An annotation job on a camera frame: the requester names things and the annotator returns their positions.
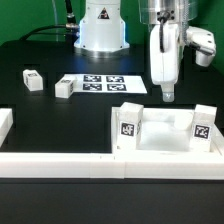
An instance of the black tabletop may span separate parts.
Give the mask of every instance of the black tabletop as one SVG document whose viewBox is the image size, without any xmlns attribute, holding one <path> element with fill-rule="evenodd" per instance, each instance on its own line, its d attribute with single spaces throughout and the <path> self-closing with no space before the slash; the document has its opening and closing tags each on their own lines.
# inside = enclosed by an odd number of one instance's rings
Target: black tabletop
<svg viewBox="0 0 224 224">
<path fill-rule="evenodd" d="M 111 152 L 111 107 L 124 102 L 145 107 L 193 109 L 218 107 L 216 125 L 224 132 L 224 76 L 213 66 L 201 68 L 186 49 L 175 86 L 175 101 L 164 103 L 160 86 L 152 85 L 147 51 L 142 45 L 112 59 L 78 55 L 65 43 L 11 41 L 0 47 L 0 108 L 12 108 L 14 124 L 2 152 Z M 35 69 L 44 90 L 30 92 L 23 71 Z M 141 75 L 147 94 L 73 93 L 55 98 L 55 83 L 64 74 Z"/>
<path fill-rule="evenodd" d="M 13 41 L 0 47 L 0 108 L 12 108 L 14 125 L 2 152 L 111 152 L 111 107 L 218 107 L 224 133 L 224 76 L 200 68 L 185 50 L 176 99 L 164 103 L 150 81 L 147 52 L 94 60 L 75 55 L 65 43 Z M 25 69 L 44 78 L 44 91 L 29 92 Z M 141 75 L 148 94 L 73 94 L 57 99 L 55 83 L 65 73 Z M 142 179 L 0 178 L 0 222 L 14 223 L 223 223 L 223 181 Z"/>
</svg>

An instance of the cable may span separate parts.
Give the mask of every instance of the cable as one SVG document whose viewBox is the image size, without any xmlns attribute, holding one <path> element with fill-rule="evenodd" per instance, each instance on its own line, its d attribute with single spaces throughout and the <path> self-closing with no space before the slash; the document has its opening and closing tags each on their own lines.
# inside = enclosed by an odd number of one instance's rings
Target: cable
<svg viewBox="0 0 224 224">
<path fill-rule="evenodd" d="M 158 18 L 158 21 L 160 22 L 160 28 L 159 28 L 159 45 L 160 45 L 160 51 L 162 53 L 165 52 L 164 49 L 164 33 L 163 33 L 163 27 L 164 24 L 167 22 L 167 20 L 170 18 L 170 13 L 165 11 L 165 12 L 161 12 L 162 15 Z"/>
<path fill-rule="evenodd" d="M 27 40 L 30 36 L 32 36 L 33 34 L 39 32 L 39 31 L 50 30 L 50 29 L 57 29 L 57 28 L 66 28 L 66 25 L 51 25 L 51 26 L 40 27 L 40 28 L 37 28 L 35 30 L 32 30 L 28 34 L 20 37 L 19 40 Z"/>
<path fill-rule="evenodd" d="M 76 24 L 76 18 L 72 10 L 72 4 L 70 0 L 65 0 L 67 10 L 67 22 Z"/>
</svg>

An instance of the white box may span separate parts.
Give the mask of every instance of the white box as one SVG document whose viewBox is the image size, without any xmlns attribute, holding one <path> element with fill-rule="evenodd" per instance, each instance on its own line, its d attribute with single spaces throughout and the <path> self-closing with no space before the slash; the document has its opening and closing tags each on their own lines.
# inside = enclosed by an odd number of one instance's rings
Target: white box
<svg viewBox="0 0 224 224">
<path fill-rule="evenodd" d="M 23 81 L 30 91 L 43 90 L 43 78 L 36 70 L 24 70 Z"/>
<path fill-rule="evenodd" d="M 13 124 L 12 109 L 0 109 L 0 147 Z"/>
<path fill-rule="evenodd" d="M 69 98 L 74 90 L 76 77 L 74 75 L 65 75 L 55 84 L 55 97 Z"/>
<path fill-rule="evenodd" d="M 143 105 L 125 102 L 118 114 L 117 144 L 122 149 L 137 149 L 141 140 Z"/>
<path fill-rule="evenodd" d="M 216 107 L 196 105 L 190 139 L 192 150 L 210 151 L 216 111 Z"/>
</svg>

